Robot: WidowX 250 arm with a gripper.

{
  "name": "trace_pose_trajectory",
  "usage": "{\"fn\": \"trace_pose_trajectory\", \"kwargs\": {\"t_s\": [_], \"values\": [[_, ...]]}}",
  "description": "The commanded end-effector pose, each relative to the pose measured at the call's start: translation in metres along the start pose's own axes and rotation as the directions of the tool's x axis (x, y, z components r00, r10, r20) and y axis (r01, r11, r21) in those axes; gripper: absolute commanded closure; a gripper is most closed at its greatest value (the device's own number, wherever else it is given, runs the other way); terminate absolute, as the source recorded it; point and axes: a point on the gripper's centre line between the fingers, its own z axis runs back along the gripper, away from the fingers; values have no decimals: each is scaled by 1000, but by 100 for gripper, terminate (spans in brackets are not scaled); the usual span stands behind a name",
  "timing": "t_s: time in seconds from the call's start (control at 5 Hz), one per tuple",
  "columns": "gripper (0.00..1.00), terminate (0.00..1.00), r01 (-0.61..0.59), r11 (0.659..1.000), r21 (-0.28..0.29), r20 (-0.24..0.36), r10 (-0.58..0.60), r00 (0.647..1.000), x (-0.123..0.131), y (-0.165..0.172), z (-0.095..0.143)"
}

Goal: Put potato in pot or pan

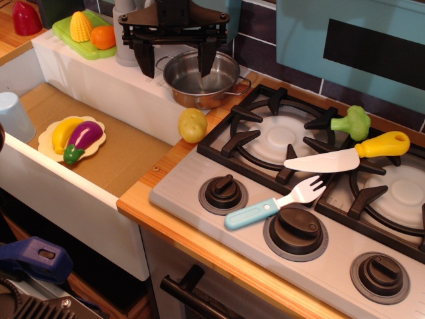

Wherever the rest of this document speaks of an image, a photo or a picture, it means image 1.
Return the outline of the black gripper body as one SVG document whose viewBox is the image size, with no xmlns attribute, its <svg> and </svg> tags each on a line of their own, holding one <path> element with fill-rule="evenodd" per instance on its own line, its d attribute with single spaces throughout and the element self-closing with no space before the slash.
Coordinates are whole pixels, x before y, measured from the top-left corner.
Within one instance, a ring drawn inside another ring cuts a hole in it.
<svg viewBox="0 0 425 319">
<path fill-rule="evenodd" d="M 153 45 L 193 45 L 200 44 L 205 36 L 213 36 L 221 46 L 228 42 L 229 21 L 228 13 L 193 1 L 156 1 L 147 8 L 118 17 L 126 45 L 133 45 L 134 37 L 151 39 Z"/>
</svg>

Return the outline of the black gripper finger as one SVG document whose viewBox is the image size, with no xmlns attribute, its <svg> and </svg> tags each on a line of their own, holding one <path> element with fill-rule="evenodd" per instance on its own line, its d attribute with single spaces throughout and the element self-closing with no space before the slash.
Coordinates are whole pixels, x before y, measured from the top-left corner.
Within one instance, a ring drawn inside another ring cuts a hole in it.
<svg viewBox="0 0 425 319">
<path fill-rule="evenodd" d="M 144 75 L 149 78 L 155 76 L 155 53 L 151 39 L 139 39 L 134 37 L 132 40 L 133 50 L 136 61 Z"/>
<path fill-rule="evenodd" d="M 216 56 L 216 37 L 205 36 L 198 45 L 198 68 L 201 77 L 210 74 Z"/>
</svg>

